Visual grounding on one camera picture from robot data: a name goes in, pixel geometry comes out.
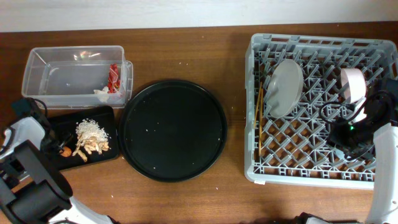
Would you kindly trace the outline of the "orange carrot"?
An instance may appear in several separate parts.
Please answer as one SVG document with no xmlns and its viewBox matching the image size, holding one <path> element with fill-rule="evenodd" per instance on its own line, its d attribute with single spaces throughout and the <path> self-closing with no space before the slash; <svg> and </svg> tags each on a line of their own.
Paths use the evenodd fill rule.
<svg viewBox="0 0 398 224">
<path fill-rule="evenodd" d="M 72 154 L 72 150 L 67 146 L 64 146 L 60 153 L 60 155 L 63 157 L 69 157 L 69 156 L 71 156 L 71 154 Z"/>
</svg>

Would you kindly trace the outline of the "peanut shells food scraps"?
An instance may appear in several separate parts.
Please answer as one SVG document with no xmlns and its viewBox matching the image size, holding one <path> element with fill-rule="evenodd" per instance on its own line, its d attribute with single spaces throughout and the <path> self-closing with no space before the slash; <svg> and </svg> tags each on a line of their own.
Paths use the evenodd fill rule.
<svg viewBox="0 0 398 224">
<path fill-rule="evenodd" d="M 77 122 L 75 132 L 77 142 L 72 156 L 78 155 L 84 162 L 88 161 L 87 154 L 92 155 L 93 152 L 96 152 L 101 155 L 111 149 L 109 134 L 93 119 L 83 119 Z"/>
</svg>

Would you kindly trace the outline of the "white bowl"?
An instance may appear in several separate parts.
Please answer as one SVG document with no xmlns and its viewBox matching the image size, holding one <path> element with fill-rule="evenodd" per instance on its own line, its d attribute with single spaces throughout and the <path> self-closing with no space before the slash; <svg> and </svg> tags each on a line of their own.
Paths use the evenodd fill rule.
<svg viewBox="0 0 398 224">
<path fill-rule="evenodd" d="M 340 73 L 341 86 L 344 88 L 343 97 L 349 103 L 355 103 L 366 96 L 366 81 L 362 71 L 358 68 L 342 68 Z"/>
</svg>

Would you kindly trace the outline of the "red snack wrapper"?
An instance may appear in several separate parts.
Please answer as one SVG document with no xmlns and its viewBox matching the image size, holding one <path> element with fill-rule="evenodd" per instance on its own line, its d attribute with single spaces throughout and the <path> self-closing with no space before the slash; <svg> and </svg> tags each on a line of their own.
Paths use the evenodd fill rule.
<svg viewBox="0 0 398 224">
<path fill-rule="evenodd" d="M 108 93 L 116 93 L 120 89 L 119 70 L 116 63 L 109 66 Z"/>
</svg>

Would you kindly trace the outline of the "grey plate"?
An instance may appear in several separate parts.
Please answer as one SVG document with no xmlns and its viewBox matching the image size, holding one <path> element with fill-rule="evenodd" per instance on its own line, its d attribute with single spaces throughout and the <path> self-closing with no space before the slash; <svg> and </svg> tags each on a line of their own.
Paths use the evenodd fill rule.
<svg viewBox="0 0 398 224">
<path fill-rule="evenodd" d="M 271 76 L 267 87 L 266 105 L 273 118 L 290 114 L 298 104 L 303 90 L 302 69 L 294 60 L 281 62 Z"/>
</svg>

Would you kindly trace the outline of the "wooden chopstick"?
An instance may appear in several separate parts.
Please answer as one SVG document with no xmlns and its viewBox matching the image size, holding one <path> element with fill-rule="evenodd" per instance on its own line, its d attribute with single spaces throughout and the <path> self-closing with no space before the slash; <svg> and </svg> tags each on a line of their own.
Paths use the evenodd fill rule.
<svg viewBox="0 0 398 224">
<path fill-rule="evenodd" d="M 261 104 L 262 90 L 263 90 L 262 82 L 260 82 L 258 96 L 257 96 L 257 101 L 256 101 L 256 110 L 255 110 L 255 113 L 254 113 L 254 122 L 253 122 L 253 128 L 254 129 L 256 128 L 257 116 L 258 116 L 259 107 L 260 107 L 260 104 Z"/>
<path fill-rule="evenodd" d="M 259 92 L 260 96 L 260 102 L 259 102 L 259 152 L 258 156 L 262 156 L 262 118 L 263 118 L 263 105 L 264 105 L 264 94 L 263 94 L 264 89 L 261 88 Z"/>
</svg>

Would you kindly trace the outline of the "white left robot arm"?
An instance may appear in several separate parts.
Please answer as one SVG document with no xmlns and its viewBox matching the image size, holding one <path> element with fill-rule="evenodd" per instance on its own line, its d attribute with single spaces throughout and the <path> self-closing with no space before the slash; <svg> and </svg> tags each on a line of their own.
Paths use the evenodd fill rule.
<svg viewBox="0 0 398 224">
<path fill-rule="evenodd" d="M 17 119 L 2 132 L 1 210 L 12 223 L 114 223 L 73 196 L 67 179 L 49 156 L 60 156 L 71 140 L 56 133 L 43 101 L 12 103 Z"/>
</svg>

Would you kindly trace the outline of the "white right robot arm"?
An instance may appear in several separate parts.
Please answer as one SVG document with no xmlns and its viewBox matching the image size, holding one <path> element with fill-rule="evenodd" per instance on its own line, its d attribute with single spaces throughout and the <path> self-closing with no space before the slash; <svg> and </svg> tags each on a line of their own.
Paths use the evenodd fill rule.
<svg viewBox="0 0 398 224">
<path fill-rule="evenodd" d="M 354 108 L 354 104 L 327 102 L 319 117 L 331 125 L 328 141 L 345 150 L 351 160 L 361 160 L 373 150 L 376 160 L 373 200 L 366 223 L 397 223 L 397 80 L 373 83 L 371 94 L 349 118 L 330 121 L 322 115 L 331 105 Z"/>
</svg>

